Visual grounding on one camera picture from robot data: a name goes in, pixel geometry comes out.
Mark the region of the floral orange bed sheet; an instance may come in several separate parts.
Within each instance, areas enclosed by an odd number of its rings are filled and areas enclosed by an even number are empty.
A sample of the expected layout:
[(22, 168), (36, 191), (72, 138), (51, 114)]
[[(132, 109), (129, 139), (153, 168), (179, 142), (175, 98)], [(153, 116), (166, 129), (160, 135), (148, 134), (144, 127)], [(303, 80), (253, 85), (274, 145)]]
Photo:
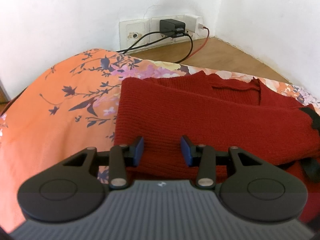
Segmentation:
[[(128, 77), (141, 80), (172, 78), (204, 72), (224, 80), (250, 82), (254, 77), (151, 62), (103, 49), (91, 49), (54, 65), (16, 97), (1, 115), (1, 226), (14, 230), (24, 222), (17, 191), (28, 178), (93, 146), (107, 151), (116, 145), (115, 131), (121, 84)], [(283, 96), (298, 100), (293, 88), (258, 79)], [(307, 110), (319, 132), (319, 109)], [(319, 191), (311, 192), (301, 220), (319, 214)]]

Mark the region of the red knit cardigan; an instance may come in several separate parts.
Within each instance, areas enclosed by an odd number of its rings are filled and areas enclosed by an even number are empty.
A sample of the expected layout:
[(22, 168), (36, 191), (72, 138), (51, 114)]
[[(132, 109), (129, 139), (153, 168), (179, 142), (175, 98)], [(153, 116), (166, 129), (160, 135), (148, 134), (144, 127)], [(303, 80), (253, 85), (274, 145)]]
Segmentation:
[(180, 150), (186, 135), (218, 151), (238, 146), (273, 165), (293, 163), (289, 172), (311, 192), (299, 159), (319, 158), (319, 132), (304, 106), (260, 80), (224, 80), (216, 74), (122, 81), (115, 144), (144, 138), (144, 153), (128, 173), (136, 179), (194, 179)]

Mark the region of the black power adapter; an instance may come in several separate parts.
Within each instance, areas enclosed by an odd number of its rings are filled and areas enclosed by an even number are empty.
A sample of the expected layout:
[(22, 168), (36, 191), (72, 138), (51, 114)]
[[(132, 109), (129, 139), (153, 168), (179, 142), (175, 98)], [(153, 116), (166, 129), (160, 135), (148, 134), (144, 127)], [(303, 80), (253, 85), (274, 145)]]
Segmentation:
[(159, 32), (170, 38), (183, 37), (185, 34), (185, 23), (175, 19), (160, 20)]

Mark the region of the white USB charger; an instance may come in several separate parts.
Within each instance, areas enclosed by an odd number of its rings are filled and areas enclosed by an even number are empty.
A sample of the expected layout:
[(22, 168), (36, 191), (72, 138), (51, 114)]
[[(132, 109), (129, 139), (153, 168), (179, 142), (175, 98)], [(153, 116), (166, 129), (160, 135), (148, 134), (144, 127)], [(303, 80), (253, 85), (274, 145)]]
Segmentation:
[(192, 31), (195, 34), (200, 35), (202, 30), (203, 30), (203, 18), (200, 16), (193, 16)]

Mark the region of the white wall socket strip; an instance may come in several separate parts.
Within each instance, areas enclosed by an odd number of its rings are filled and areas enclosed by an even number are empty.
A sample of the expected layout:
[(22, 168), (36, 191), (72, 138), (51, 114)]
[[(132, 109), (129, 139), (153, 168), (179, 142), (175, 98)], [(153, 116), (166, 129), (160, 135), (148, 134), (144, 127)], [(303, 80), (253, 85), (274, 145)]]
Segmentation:
[(201, 31), (200, 35), (197, 35), (192, 31), (193, 16), (196, 15), (184, 14), (122, 21), (119, 23), (120, 49), (124, 50), (129, 48), (143, 35), (151, 33), (153, 31), (155, 32), (155, 34), (151, 34), (143, 38), (137, 44), (137, 46), (142, 46), (147, 43), (151, 43), (150, 46), (145, 47), (145, 49), (149, 49), (152, 47), (159, 47), (167, 44), (175, 44), (189, 41), (189, 38), (185, 36), (179, 38), (166, 38), (165, 35), (156, 33), (157, 31), (159, 31), (159, 21), (163, 19), (175, 19), (184, 22), (185, 32), (188, 33), (194, 40), (205, 37), (206, 31), (204, 29)]

